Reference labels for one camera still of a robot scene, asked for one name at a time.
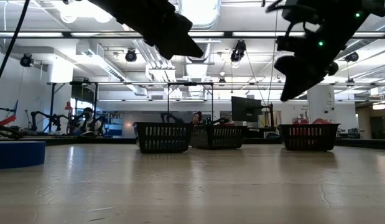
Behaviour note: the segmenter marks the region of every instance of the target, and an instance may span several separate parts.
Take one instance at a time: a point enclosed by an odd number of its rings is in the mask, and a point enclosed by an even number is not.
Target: black cable
[[[23,137],[23,135],[20,132],[13,130],[11,128],[1,126],[1,125],[0,125],[0,135],[3,137],[11,138],[11,139],[20,139]]]
[[[21,30],[22,23],[24,22],[24,19],[25,19],[26,11],[28,9],[29,2],[30,2],[30,0],[25,0],[24,8],[22,9],[21,16],[19,17],[17,28],[16,28],[16,30],[14,32],[14,35],[12,36],[11,42],[8,45],[8,48],[7,48],[6,55],[4,56],[3,62],[1,64],[1,66],[0,66],[0,79],[1,79],[1,76],[3,75],[4,68],[6,67],[8,58],[10,57],[12,48],[14,47],[14,44],[16,43],[16,39],[18,37],[18,33]]]

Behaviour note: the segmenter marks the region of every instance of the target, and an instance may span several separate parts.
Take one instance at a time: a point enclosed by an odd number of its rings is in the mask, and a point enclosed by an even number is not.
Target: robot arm
[[[47,115],[41,111],[33,111],[30,112],[30,117],[32,117],[32,127],[30,128],[31,131],[37,131],[37,125],[36,125],[36,115],[41,114],[52,121],[52,118],[50,115]]]
[[[175,13],[168,0],[89,0],[142,34],[146,43],[156,46],[170,60],[173,55],[203,56],[202,50],[188,35],[192,22]]]
[[[294,56],[283,56],[274,68],[286,76],[281,100],[287,101],[320,83],[326,75],[334,75],[338,65],[333,61],[346,43],[370,14],[384,17],[384,0],[282,0],[271,4],[266,12],[283,9],[282,17],[290,22],[285,36],[276,40],[278,51],[294,52]],[[305,24],[318,24],[311,31]],[[293,26],[303,24],[303,37],[289,36]]]

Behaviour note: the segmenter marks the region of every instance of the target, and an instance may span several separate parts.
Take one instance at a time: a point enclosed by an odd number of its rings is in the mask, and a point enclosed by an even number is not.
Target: black monitor
[[[232,120],[258,122],[262,115],[261,100],[232,96]]]

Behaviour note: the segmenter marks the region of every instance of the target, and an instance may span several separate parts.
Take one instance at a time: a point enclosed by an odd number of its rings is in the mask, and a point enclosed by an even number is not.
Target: basket
[[[200,149],[239,149],[244,126],[197,125],[193,127],[190,145]]]
[[[291,151],[329,151],[335,147],[340,124],[282,124],[282,143]]]
[[[192,124],[133,124],[137,146],[142,153],[186,152],[191,139]]]

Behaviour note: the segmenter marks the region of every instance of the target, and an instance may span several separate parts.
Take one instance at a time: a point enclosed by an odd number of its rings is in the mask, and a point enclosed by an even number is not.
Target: lighting fixture
[[[71,32],[73,37],[128,37],[128,38],[140,38],[141,34],[137,32]]]
[[[106,82],[106,83],[98,83],[99,85],[124,85],[124,83],[112,83],[112,82]]]
[[[233,37],[275,37],[285,35],[285,32],[233,32]],[[304,32],[290,32],[291,37],[304,36]]]
[[[0,32],[0,37],[12,37],[13,32]],[[60,32],[20,32],[18,37],[63,37]]]
[[[246,44],[244,43],[244,40],[238,40],[238,43],[235,45],[235,48],[231,54],[231,62],[240,62],[244,57],[245,51]]]
[[[188,35],[190,37],[223,37],[224,32],[189,32]]]
[[[100,102],[120,102],[122,100],[98,100]]]
[[[87,0],[68,1],[68,4],[62,1],[51,1],[51,3],[61,12],[61,20],[67,24],[75,22],[78,17],[95,18],[100,23],[107,23],[113,18],[111,14]]]
[[[128,49],[125,59],[127,62],[135,62],[137,60],[136,50],[133,48]]]
[[[32,58],[32,54],[24,54],[24,56],[19,61],[22,67],[30,68],[33,67],[34,60]]]
[[[353,37],[384,37],[385,32],[356,32]]]
[[[374,110],[384,110],[385,109],[385,104],[375,104],[373,105]]]

